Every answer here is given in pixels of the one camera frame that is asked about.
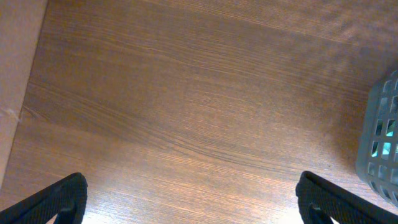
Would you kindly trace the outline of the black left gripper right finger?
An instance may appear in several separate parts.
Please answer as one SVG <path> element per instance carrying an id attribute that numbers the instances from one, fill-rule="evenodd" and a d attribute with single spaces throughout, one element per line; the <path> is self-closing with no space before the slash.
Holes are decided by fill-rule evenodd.
<path id="1" fill-rule="evenodd" d="M 304 224 L 397 223 L 397 215 L 310 171 L 302 172 L 295 193 Z"/>

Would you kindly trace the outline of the grey plastic basket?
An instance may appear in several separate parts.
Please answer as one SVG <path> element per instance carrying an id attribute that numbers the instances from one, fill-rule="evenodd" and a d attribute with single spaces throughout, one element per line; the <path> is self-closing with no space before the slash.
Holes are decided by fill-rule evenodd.
<path id="1" fill-rule="evenodd" d="M 391 119 L 396 121 L 394 135 L 387 137 L 385 132 Z M 384 122 L 380 136 L 375 135 L 378 120 Z M 392 143 L 387 160 L 382 159 L 381 151 L 377 157 L 371 156 L 374 142 L 379 143 L 380 149 L 385 142 Z M 397 206 L 397 70 L 380 79 L 369 92 L 355 168 L 360 180 Z"/>

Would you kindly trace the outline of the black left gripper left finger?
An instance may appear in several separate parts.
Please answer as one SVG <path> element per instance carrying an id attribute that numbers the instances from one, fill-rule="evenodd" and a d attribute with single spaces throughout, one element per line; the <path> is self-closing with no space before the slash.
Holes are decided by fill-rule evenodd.
<path id="1" fill-rule="evenodd" d="M 81 224 L 85 214 L 88 184 L 76 172 L 1 211 L 2 224 Z"/>

